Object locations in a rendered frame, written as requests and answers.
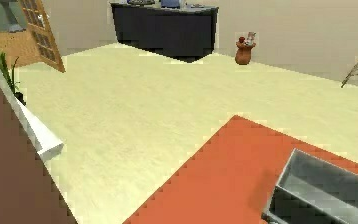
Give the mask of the grey open shelf unit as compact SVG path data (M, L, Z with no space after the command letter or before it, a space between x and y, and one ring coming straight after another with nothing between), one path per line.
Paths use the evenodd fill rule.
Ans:
M358 174L295 149L261 218L267 224L358 224Z

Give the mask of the green house plant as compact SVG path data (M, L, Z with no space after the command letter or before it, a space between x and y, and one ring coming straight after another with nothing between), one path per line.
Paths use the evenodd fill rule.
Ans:
M11 66L8 66L6 53L0 48L0 71L2 72L3 77L5 78L9 89L16 97L16 99L22 104L26 105L24 100L23 93L19 90L18 84L19 81L15 80L15 67L17 64L18 58L14 60L14 63Z

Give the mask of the wooden glazed room door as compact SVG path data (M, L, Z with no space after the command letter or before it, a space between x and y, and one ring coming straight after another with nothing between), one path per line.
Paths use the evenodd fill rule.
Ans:
M42 0L18 0L27 21L27 30L31 33L41 60L59 72L65 67L52 33Z

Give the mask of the white window sill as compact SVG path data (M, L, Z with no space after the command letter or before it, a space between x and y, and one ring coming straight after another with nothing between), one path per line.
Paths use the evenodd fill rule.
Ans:
M42 161L58 156L64 147L63 141L14 96L1 70L0 88Z

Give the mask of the black cabinet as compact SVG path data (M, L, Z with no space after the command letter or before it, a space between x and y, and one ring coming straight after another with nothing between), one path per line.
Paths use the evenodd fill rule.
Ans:
M187 63L214 51L218 7L168 9L112 3L111 8L121 44Z

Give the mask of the orange rug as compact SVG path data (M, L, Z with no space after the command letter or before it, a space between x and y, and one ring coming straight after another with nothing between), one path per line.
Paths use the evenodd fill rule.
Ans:
M264 224L295 148L358 174L358 163L235 115L122 224Z

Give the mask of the dark keyboard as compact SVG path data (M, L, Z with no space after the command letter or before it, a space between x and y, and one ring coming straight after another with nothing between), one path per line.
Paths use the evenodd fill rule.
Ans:
M155 0L127 0L127 3L130 5L145 6L154 5Z

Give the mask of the brown clay vase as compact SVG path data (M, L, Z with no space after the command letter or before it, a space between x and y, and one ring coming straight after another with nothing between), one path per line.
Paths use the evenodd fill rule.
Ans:
M248 65L251 61L251 51L256 46L256 33L249 32L247 37L241 36L236 42L237 52L235 55L235 62L238 65Z

